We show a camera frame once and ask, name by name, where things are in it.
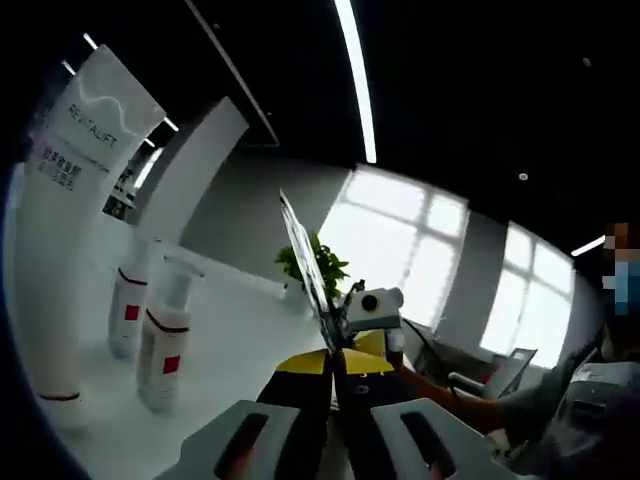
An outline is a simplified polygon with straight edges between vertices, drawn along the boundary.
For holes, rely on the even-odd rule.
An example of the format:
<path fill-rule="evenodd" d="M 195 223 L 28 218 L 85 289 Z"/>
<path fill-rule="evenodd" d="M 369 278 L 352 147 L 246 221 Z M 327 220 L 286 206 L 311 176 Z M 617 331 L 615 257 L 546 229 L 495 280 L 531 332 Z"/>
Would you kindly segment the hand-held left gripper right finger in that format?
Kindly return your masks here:
<path fill-rule="evenodd" d="M 334 356 L 345 443 L 357 479 L 518 479 L 484 437 L 429 399 L 413 399 L 384 358 Z"/>

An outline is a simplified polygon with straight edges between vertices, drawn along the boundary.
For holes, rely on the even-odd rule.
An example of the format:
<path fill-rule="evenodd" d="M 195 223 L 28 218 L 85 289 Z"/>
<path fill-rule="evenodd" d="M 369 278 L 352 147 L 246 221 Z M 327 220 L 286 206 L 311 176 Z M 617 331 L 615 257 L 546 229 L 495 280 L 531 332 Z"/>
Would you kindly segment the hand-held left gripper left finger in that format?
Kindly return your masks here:
<path fill-rule="evenodd" d="M 166 479 L 314 479 L 327 441 L 326 349 L 277 366 L 255 401 L 240 400 L 185 439 Z"/>

